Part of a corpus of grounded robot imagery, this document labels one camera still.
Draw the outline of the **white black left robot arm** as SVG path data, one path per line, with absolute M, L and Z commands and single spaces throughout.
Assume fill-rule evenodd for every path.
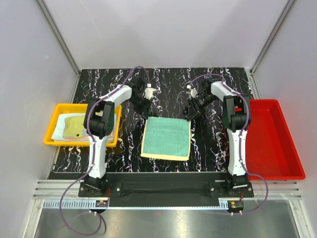
M 85 186 L 95 196 L 106 193 L 106 144 L 114 129 L 114 111 L 129 101 L 136 113 L 144 119 L 149 117 L 151 99 L 157 90 L 143 79 L 134 77 L 130 82 L 119 84 L 108 94 L 88 100 L 84 128 L 89 136 L 89 166 L 83 177 Z

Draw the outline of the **pink towel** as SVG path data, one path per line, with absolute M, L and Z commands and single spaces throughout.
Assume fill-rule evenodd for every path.
M 114 136 L 115 136 L 115 130 L 116 130 L 116 124 L 117 124 L 117 114 L 114 115 L 114 127 L 111 132 L 111 134 L 107 138 L 107 143 L 112 143 L 114 141 Z M 81 138 L 82 141 L 84 142 L 89 142 L 89 136 L 86 132 L 83 133 L 83 137 Z

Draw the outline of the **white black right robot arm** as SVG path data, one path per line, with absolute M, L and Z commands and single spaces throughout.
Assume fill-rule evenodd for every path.
M 229 138 L 229 164 L 225 179 L 225 191 L 229 196 L 237 196 L 248 186 L 249 175 L 246 166 L 246 137 L 251 124 L 250 97 L 231 89 L 223 81 L 206 79 L 203 82 L 204 93 L 198 93 L 187 85 L 188 98 L 187 121 L 197 119 L 206 106 L 215 100 L 222 102 L 222 124 Z

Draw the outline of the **green yellow towel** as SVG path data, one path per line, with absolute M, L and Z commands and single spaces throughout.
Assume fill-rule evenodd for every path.
M 142 138 L 141 157 L 187 161 L 191 147 L 191 123 L 185 119 L 149 117 Z

